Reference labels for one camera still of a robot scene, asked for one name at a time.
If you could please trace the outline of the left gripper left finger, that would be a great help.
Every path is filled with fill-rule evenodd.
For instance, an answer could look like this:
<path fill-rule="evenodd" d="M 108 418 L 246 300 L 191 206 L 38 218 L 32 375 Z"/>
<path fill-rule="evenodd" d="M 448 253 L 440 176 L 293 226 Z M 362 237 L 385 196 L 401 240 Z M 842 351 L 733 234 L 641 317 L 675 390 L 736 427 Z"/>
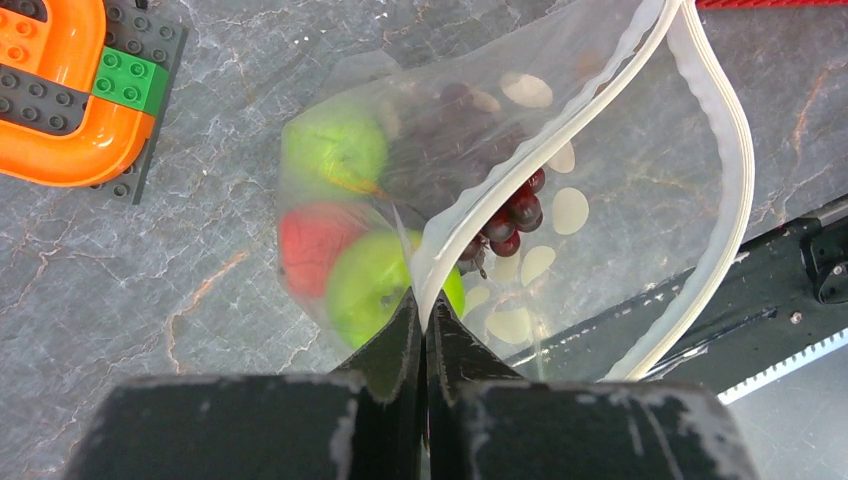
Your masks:
<path fill-rule="evenodd" d="M 325 373 L 130 379 L 97 410 L 69 479 L 416 479 L 422 331 L 411 293 Z"/>

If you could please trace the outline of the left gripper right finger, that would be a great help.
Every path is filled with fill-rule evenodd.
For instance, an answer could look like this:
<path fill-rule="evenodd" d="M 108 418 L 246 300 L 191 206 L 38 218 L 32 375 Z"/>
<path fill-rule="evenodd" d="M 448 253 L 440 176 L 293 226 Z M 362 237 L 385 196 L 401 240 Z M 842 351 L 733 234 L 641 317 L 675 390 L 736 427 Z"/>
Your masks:
<path fill-rule="evenodd" d="M 446 299 L 426 331 L 435 479 L 754 479 L 729 411 L 668 382 L 531 381 L 458 320 Z"/>

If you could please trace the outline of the green apple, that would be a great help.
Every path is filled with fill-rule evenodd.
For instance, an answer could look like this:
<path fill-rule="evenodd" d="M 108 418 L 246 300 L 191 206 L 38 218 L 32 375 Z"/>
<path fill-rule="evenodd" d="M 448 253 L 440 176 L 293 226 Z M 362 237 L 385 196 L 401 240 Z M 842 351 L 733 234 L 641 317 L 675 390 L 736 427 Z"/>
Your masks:
<path fill-rule="evenodd" d="M 390 230 L 368 232 L 342 250 L 327 280 L 327 318 L 351 349 L 387 325 L 410 287 L 401 240 Z"/>
<path fill-rule="evenodd" d="M 281 132 L 285 176 L 317 195 L 375 195 L 388 161 L 388 140 L 379 123 L 357 108 L 317 107 Z"/>

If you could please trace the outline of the red apple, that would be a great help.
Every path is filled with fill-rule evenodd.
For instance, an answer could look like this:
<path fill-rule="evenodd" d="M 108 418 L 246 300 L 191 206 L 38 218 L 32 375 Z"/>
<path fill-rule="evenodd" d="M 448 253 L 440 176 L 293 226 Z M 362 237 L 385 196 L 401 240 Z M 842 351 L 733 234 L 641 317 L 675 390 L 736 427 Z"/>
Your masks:
<path fill-rule="evenodd" d="M 280 265 L 291 293 L 320 298 L 339 255 L 367 230 L 362 204 L 319 202 L 284 213 L 279 223 Z"/>

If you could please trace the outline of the dark red grape bunch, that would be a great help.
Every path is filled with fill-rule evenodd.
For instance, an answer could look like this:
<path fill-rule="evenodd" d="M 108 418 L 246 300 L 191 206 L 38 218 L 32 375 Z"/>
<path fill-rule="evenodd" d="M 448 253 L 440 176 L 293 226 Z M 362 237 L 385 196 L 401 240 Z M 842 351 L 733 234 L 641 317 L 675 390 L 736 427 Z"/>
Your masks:
<path fill-rule="evenodd" d="M 483 263 L 488 252 L 500 258 L 518 253 L 521 234 L 537 230 L 543 221 L 538 194 L 545 184 L 545 170 L 537 169 L 495 212 L 460 255 L 457 267 L 461 275 L 477 271 L 486 278 Z"/>

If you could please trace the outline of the clear dotted zip bag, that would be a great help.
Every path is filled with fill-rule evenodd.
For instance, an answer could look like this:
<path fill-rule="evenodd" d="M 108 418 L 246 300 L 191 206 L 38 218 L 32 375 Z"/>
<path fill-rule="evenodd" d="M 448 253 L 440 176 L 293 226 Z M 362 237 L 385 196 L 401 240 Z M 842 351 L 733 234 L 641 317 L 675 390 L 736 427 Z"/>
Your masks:
<path fill-rule="evenodd" d="M 506 363 L 688 272 L 600 380 L 644 376 L 704 310 L 748 221 L 750 128 L 691 1 L 559 1 L 475 51 L 415 69 L 355 55 L 304 112 L 315 107 L 357 108 L 379 123 L 384 194 L 317 195 L 280 164 L 279 223 L 312 203 L 366 206 L 364 234 L 401 240 L 421 322 L 444 296 Z M 486 278 L 461 275 L 466 246 L 540 168 L 540 227 L 521 234 L 513 257 L 488 252 Z M 279 272 L 334 351 L 352 354 L 327 318 L 326 292 L 290 292 L 280 248 Z"/>

